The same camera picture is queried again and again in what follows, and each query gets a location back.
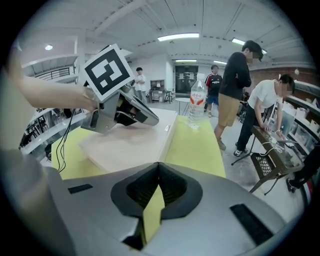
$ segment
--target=black t-shirt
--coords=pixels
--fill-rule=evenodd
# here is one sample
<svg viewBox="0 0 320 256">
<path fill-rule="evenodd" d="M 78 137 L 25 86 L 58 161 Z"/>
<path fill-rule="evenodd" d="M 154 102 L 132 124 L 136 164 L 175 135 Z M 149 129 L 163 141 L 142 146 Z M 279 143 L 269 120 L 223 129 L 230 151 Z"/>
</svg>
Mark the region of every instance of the black t-shirt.
<svg viewBox="0 0 320 256">
<path fill-rule="evenodd" d="M 246 56 L 242 52 L 235 52 L 225 66 L 219 93 L 240 100 L 243 88 L 250 87 L 250 85 L 251 79 Z"/>
<path fill-rule="evenodd" d="M 222 76 L 220 74 L 210 74 L 205 80 L 205 85 L 208 86 L 208 95 L 218 96 L 222 82 Z"/>
</svg>

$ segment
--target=doorway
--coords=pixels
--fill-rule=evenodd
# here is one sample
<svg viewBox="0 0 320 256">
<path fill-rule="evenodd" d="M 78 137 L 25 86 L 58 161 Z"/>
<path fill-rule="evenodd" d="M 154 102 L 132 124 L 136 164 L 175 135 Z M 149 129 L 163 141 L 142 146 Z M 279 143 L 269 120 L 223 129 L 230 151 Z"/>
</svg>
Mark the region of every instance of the doorway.
<svg viewBox="0 0 320 256">
<path fill-rule="evenodd" d="M 197 80 L 198 66 L 175 66 L 175 91 L 178 94 L 190 94 Z"/>
</svg>

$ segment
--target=black basket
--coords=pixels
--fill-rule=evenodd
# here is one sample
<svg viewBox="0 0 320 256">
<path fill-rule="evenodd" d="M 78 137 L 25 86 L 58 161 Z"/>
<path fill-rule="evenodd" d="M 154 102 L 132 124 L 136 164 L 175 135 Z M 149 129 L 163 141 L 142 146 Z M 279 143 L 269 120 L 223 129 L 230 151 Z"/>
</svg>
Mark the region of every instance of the black basket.
<svg viewBox="0 0 320 256">
<path fill-rule="evenodd" d="M 268 155 L 261 156 L 259 153 L 253 153 L 251 160 L 260 179 L 268 175 L 275 168 L 274 163 Z"/>
</svg>

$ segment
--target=bottle label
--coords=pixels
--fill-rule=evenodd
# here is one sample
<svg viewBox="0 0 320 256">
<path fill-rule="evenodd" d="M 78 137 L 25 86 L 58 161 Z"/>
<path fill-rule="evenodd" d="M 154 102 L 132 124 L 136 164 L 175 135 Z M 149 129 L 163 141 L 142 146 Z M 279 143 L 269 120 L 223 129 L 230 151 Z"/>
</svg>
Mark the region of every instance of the bottle label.
<svg viewBox="0 0 320 256">
<path fill-rule="evenodd" d="M 190 103 L 200 106 L 205 103 L 206 93 L 204 92 L 191 92 Z"/>
</svg>

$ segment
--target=yellow-green tablecloth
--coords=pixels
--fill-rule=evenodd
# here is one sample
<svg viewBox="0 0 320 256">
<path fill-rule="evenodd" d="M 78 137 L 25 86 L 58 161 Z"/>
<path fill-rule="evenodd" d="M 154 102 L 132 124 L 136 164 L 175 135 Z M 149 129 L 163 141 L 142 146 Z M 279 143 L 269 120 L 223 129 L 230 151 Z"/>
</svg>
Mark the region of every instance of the yellow-green tablecloth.
<svg viewBox="0 0 320 256">
<path fill-rule="evenodd" d="M 209 119 L 203 119 L 197 130 L 188 127 L 186 116 L 178 116 L 176 122 L 176 128 L 166 154 L 165 162 L 225 178 L 224 164 Z M 66 167 L 61 172 L 62 179 L 106 174 L 87 159 L 78 146 L 78 142 L 92 133 L 92 131 L 78 127 L 68 134 L 64 145 Z M 60 140 L 52 145 L 52 167 L 54 168 L 58 168 L 56 149 L 59 142 Z M 160 187 L 158 187 L 143 212 L 147 241 L 152 238 L 160 227 L 160 213 L 164 207 L 162 192 Z"/>
</svg>

